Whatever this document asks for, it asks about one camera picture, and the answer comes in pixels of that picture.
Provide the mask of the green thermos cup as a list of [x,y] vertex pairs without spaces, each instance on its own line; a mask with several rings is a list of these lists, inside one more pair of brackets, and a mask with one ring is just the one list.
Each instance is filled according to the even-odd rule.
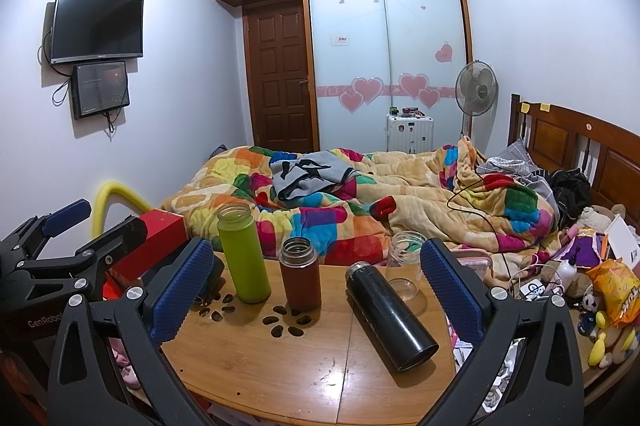
[[250,206],[224,204],[217,218],[220,242],[236,294],[246,304],[263,302],[270,296],[271,286]]

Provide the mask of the pink plush toy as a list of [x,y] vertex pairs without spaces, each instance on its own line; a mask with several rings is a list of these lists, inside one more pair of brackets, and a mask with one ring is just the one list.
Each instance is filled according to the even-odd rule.
[[120,376],[122,376],[122,380],[124,381],[126,386],[129,387],[130,389],[134,389],[134,390],[140,389],[141,388],[140,382],[126,354],[124,344],[118,338],[110,338],[108,341],[110,342],[112,354],[116,362],[116,365],[119,368],[119,373],[120,373]]

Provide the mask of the yellow foam tube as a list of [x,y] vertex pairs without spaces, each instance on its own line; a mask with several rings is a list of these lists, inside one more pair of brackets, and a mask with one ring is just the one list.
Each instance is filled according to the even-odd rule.
[[91,237],[97,238],[105,230],[110,210],[127,209],[130,214],[143,215],[153,206],[141,195],[118,181],[107,181],[100,186],[94,199],[91,217]]

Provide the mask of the yellow plush toy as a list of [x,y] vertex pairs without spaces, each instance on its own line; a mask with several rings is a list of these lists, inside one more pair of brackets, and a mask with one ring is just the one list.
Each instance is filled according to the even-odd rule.
[[612,364],[623,364],[634,354],[638,346],[638,326],[628,324],[618,328],[611,324],[604,311],[598,311],[588,365],[592,368],[608,368]]

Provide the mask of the red rectangular box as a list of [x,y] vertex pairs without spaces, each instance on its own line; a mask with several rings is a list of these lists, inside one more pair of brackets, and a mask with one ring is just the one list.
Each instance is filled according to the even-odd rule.
[[130,282],[137,281],[151,268],[188,240],[183,216],[153,209],[140,216],[148,229],[144,243],[122,258],[107,272],[103,296],[122,296]]

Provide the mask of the orange snack bag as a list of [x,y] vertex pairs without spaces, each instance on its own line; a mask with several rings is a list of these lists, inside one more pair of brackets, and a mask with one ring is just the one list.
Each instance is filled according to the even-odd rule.
[[607,259],[587,271],[593,288],[615,326],[631,324],[639,315],[639,279],[621,260]]

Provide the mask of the black thermos bottle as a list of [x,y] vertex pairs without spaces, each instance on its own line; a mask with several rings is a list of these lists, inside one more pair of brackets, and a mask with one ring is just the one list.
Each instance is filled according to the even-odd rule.
[[346,293],[398,372],[430,360],[438,343],[381,272],[364,261],[346,271]]

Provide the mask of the dark teal mug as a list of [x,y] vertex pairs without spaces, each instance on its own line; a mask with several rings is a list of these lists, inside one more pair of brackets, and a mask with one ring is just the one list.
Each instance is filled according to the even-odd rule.
[[203,283],[200,291],[196,295],[195,302],[198,305],[204,305],[211,302],[215,295],[219,294],[219,289],[224,284],[222,274],[224,273],[224,262],[217,256],[214,256],[212,270]]

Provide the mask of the clear glass jar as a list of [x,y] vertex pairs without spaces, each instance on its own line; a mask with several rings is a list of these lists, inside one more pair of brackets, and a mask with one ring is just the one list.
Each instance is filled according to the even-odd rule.
[[426,241],[416,231],[396,233],[390,241],[387,254],[386,280],[405,302],[418,294],[418,284],[422,279],[421,248]]

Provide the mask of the brown thermos bottle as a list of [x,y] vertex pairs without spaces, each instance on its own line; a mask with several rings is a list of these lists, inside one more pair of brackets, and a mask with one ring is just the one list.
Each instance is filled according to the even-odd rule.
[[279,262],[288,305],[300,312],[319,308],[319,257],[308,238],[288,238],[282,244]]

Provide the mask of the wooden bed headboard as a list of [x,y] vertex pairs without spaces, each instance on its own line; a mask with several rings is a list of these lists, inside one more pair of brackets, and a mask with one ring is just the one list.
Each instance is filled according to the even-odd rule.
[[638,134],[596,116],[512,94],[508,141],[518,138],[545,172],[579,169],[589,181],[594,204],[624,205],[626,224],[638,227]]

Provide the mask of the grey black garment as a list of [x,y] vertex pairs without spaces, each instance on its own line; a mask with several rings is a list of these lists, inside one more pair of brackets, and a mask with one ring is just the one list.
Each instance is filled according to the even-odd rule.
[[331,151],[296,155],[275,152],[269,160],[274,194],[282,203],[318,192],[333,192],[356,177],[357,171]]

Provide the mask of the brown wooden door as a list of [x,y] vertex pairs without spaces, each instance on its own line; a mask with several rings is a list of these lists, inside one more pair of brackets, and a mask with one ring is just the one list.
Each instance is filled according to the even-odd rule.
[[254,142],[270,150],[312,151],[302,1],[250,8],[244,18]]

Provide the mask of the white suitcase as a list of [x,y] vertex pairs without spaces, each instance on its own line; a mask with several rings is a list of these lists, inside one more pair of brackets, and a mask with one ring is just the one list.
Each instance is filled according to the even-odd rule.
[[434,120],[430,116],[386,117],[387,149],[407,154],[434,150]]

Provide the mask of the black wall television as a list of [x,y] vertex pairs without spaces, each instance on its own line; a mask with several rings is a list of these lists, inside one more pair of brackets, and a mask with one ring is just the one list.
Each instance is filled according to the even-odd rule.
[[144,0],[55,0],[53,64],[143,56]]

